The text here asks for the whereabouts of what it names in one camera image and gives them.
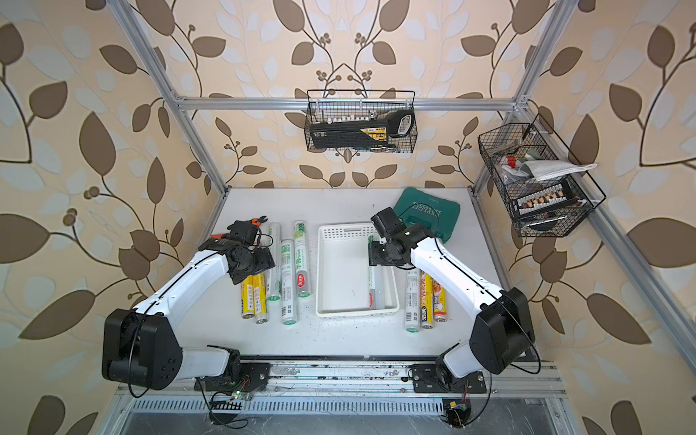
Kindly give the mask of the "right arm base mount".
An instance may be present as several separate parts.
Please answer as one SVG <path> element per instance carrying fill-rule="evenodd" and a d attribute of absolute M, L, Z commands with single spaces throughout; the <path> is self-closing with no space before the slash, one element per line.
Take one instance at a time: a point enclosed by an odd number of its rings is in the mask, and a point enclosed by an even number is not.
<path fill-rule="evenodd" d="M 415 393 L 482 394 L 488 391 L 482 372 L 455 377 L 441 364 L 413 364 L 408 371 Z"/>

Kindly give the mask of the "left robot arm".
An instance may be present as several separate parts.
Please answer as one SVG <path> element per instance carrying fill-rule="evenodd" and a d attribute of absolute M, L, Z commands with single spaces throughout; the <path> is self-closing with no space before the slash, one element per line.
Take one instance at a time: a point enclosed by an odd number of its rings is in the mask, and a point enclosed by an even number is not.
<path fill-rule="evenodd" d="M 151 297 L 129 310 L 114 310 L 104 323 L 103 378 L 155 391 L 178 380 L 239 382 L 239 351 L 212 344 L 185 348 L 176 331 L 220 279 L 240 285 L 275 266 L 269 246 L 262 242 L 264 222 L 265 217 L 235 221 L 226 233 L 207 239 L 190 263 Z"/>

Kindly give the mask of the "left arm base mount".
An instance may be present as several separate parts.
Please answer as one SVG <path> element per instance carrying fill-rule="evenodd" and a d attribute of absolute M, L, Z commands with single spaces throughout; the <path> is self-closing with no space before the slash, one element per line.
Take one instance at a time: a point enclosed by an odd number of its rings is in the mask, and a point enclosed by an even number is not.
<path fill-rule="evenodd" d="M 268 362 L 234 362 L 222 375 L 198 378 L 206 392 L 254 393 L 264 391 L 269 381 Z"/>

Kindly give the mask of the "white plastic basket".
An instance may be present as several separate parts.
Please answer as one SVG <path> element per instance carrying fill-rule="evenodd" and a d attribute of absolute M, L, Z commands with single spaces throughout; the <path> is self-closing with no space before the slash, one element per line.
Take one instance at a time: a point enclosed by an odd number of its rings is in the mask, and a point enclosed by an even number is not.
<path fill-rule="evenodd" d="M 384 309 L 371 310 L 368 243 L 378 240 L 373 224 L 325 225 L 318 230 L 315 313 L 321 318 L 394 315 L 399 292 L 391 268 L 379 266 Z"/>

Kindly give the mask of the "white wrap roll red label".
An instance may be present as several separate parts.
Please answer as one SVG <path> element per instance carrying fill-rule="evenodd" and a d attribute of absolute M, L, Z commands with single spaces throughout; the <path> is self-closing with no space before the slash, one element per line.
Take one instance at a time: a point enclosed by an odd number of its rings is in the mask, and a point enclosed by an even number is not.
<path fill-rule="evenodd" d="M 295 244 L 295 283 L 297 284 L 297 296 L 310 297 L 311 286 L 309 282 L 309 252 L 306 236 L 306 223 L 298 220 L 294 223 Z"/>

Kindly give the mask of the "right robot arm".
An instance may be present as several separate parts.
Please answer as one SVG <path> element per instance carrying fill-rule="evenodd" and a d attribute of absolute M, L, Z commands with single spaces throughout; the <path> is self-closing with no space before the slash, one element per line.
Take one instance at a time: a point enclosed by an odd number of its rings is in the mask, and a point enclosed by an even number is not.
<path fill-rule="evenodd" d="M 379 238 L 368 246 L 370 266 L 411 265 L 433 278 L 472 321 L 471 335 L 439 358 L 444 377 L 460 379 L 485 370 L 500 374 L 528 350 L 538 356 L 527 297 L 474 272 L 429 229 L 410 227 L 385 208 L 371 217 Z"/>

